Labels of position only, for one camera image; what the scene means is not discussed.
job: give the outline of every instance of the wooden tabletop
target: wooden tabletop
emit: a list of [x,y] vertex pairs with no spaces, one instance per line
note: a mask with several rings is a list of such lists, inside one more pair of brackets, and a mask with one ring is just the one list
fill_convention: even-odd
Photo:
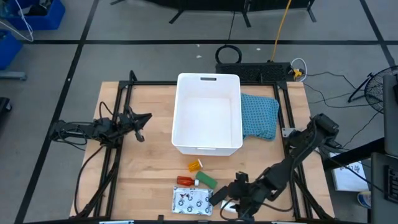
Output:
[[[100,101],[104,101],[109,108],[113,108],[117,86],[117,82],[102,83],[97,108]],[[310,111],[303,84],[288,83],[288,87],[295,125],[297,128],[305,128],[310,121]],[[233,181],[237,171],[249,174],[250,181],[253,181],[265,168],[284,158],[279,126],[274,141],[247,138],[243,141],[243,147],[228,157],[181,154],[171,143],[175,89],[176,86],[143,85],[133,88],[130,104],[133,111],[135,113],[152,113],[153,117],[142,132],[145,142],[138,142],[134,132],[124,138],[112,219],[156,220],[158,215],[164,215],[165,220],[222,220],[220,205],[214,207],[212,216],[182,215],[171,212],[173,186],[176,185],[177,176],[194,178],[196,174],[188,171],[188,163],[200,158],[204,166],[203,172],[218,181],[215,189],[218,190]],[[274,97],[271,86],[241,86],[241,92]],[[280,97],[287,125],[287,114],[281,91]],[[102,110],[102,112],[103,116],[111,117],[106,110]],[[94,117],[99,118],[98,109]],[[89,141],[84,161],[98,148],[99,142]],[[103,149],[87,164],[82,173],[78,193],[79,210],[84,207],[98,188],[104,153]],[[313,152],[304,160],[303,166],[309,191],[325,211],[334,216],[320,156]],[[199,188],[207,189],[203,184],[200,184]],[[288,186],[277,200],[267,203],[278,208],[291,207],[292,199],[289,191]],[[304,217],[305,212],[299,189],[297,192],[301,204],[301,216]],[[105,211],[107,196],[106,192],[101,209],[102,214]],[[223,212],[223,215],[236,218],[235,213]],[[294,220],[293,212],[281,213],[264,206],[255,214],[254,218],[256,221]]]

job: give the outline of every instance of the white box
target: white box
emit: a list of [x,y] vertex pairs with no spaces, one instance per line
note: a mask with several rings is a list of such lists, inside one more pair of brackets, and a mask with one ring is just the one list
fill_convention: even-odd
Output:
[[172,144],[182,154],[230,156],[243,144],[237,75],[181,73]]

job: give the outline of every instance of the blue towel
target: blue towel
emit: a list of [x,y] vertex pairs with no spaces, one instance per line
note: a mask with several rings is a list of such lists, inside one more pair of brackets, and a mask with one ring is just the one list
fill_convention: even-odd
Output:
[[253,96],[242,93],[242,126],[243,139],[246,136],[257,136],[274,140],[279,104],[273,98]]

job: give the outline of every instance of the red object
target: red object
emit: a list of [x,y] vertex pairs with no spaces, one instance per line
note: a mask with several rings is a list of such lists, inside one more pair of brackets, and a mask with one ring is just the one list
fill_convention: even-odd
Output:
[[191,185],[197,186],[199,183],[198,183],[198,181],[193,180],[191,177],[178,176],[177,177],[177,184],[185,185],[185,186],[189,187]]

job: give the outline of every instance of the green object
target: green object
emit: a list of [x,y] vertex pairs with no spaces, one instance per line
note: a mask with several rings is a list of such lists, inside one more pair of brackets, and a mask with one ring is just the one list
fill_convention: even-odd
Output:
[[215,189],[217,186],[217,181],[209,176],[207,176],[204,172],[198,171],[196,179],[198,179],[200,182],[206,184],[209,186],[211,189]]

